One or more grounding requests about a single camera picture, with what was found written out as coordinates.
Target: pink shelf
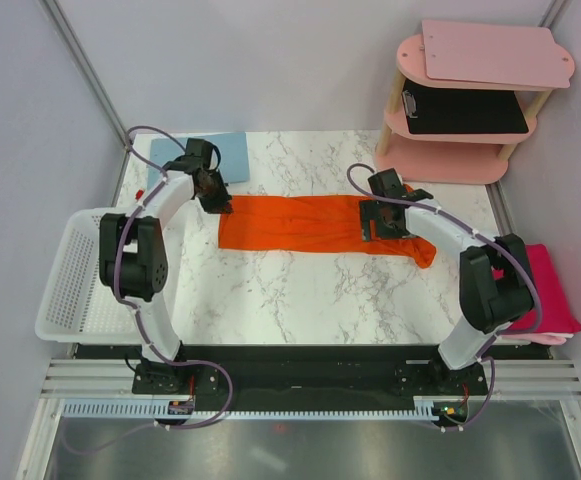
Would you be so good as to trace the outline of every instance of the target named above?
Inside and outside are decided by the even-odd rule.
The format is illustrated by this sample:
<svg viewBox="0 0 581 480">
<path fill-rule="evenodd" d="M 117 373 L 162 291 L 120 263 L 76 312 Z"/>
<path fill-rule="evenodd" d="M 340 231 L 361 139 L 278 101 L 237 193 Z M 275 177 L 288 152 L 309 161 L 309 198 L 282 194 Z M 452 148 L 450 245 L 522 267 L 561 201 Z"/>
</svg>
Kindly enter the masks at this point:
<svg viewBox="0 0 581 480">
<path fill-rule="evenodd" d="M 394 168 L 404 180 L 487 185 L 508 169 L 497 155 L 498 145 L 484 143 L 417 142 L 391 135 L 388 153 L 376 156 L 378 170 Z"/>
<path fill-rule="evenodd" d="M 569 77 L 574 74 L 574 60 L 566 49 L 557 45 L 559 55 L 568 69 Z M 426 74 L 426 57 L 423 49 L 423 35 L 418 34 L 405 39 L 397 49 L 397 67 L 407 78 L 420 85 L 433 88 L 466 88 L 472 90 L 517 90 L 545 91 L 551 87 L 528 85 L 507 85 L 499 83 L 466 82 L 460 80 L 435 80 Z"/>
<path fill-rule="evenodd" d="M 397 113 L 383 112 L 383 118 L 390 127 L 390 129 L 405 138 L 411 140 L 418 140 L 421 142 L 457 142 L 457 143 L 520 143 L 532 135 L 537 128 L 537 119 L 526 119 L 528 124 L 528 133 L 505 133 L 505 134 L 469 134 L 469 135 L 413 135 L 408 130 L 408 121 L 406 120 L 406 112 L 403 109 L 403 102 Z"/>
</svg>

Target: folded orange fabric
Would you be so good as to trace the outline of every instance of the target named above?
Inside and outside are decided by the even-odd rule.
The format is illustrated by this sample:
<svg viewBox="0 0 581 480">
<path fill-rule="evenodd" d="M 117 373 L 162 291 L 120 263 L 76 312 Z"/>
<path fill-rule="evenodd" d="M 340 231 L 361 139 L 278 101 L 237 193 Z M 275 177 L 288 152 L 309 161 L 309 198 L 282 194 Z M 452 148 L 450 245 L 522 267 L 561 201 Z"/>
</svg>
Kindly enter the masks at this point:
<svg viewBox="0 0 581 480">
<path fill-rule="evenodd" d="M 359 202 L 365 197 L 234 196 L 231 214 L 221 214 L 219 248 L 294 252 L 360 252 L 412 257 L 421 268 L 434 260 L 436 248 L 422 238 L 361 239 Z"/>
</svg>

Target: gray wall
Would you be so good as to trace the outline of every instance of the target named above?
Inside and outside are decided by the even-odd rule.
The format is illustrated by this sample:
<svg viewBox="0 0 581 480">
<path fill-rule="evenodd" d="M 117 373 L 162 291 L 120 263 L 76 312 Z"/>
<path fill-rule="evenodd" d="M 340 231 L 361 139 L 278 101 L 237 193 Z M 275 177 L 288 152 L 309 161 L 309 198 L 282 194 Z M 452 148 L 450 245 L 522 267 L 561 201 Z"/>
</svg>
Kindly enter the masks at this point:
<svg viewBox="0 0 581 480">
<path fill-rule="evenodd" d="M 59 0 L 127 124 L 381 126 L 399 42 L 436 17 L 537 25 L 550 0 Z"/>
<path fill-rule="evenodd" d="M 514 154 L 502 183 L 518 231 L 548 246 L 581 322 L 581 0 L 554 34 L 577 64 L 572 86 L 548 100 L 536 134 Z M 564 350 L 581 375 L 581 334 Z"/>
<path fill-rule="evenodd" d="M 14 475 L 57 350 L 34 321 L 63 227 L 110 202 L 121 159 L 38 2 L 0 0 L 0 479 Z"/>
</svg>

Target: white marble table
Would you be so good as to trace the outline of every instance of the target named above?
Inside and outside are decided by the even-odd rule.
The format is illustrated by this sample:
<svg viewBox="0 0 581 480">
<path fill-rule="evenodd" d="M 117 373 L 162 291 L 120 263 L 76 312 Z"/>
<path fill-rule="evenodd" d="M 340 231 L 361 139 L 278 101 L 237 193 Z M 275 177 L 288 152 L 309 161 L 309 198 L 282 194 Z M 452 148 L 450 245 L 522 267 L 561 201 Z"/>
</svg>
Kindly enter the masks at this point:
<svg viewBox="0 0 581 480">
<path fill-rule="evenodd" d="M 140 134 L 135 147 L 147 156 L 153 138 Z M 346 168 L 372 165 L 377 138 L 366 131 L 248 133 L 251 178 L 229 191 L 355 194 Z M 146 181 L 146 167 L 132 157 L 118 205 L 131 205 Z M 474 227 L 496 231 L 485 187 L 412 185 Z M 184 343 L 438 343 L 460 316 L 458 266 L 443 252 L 422 270 L 407 257 L 219 250 L 219 217 L 198 202 L 184 208 L 190 211 L 172 312 Z"/>
</svg>

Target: white plastic basket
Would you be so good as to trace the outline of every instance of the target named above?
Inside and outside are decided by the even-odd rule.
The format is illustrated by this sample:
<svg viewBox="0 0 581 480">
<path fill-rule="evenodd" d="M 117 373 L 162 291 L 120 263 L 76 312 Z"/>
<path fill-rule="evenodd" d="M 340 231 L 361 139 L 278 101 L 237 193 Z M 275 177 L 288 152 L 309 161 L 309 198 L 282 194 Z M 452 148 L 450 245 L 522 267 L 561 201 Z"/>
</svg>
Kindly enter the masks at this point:
<svg viewBox="0 0 581 480">
<path fill-rule="evenodd" d="M 128 209 L 82 210 L 68 221 L 37 316 L 39 338 L 95 345 L 141 343 L 130 311 L 99 280 L 99 222 L 106 213 L 127 214 Z M 182 242 L 166 233 L 166 254 L 174 261 L 169 262 L 164 297 L 172 312 Z"/>
</svg>

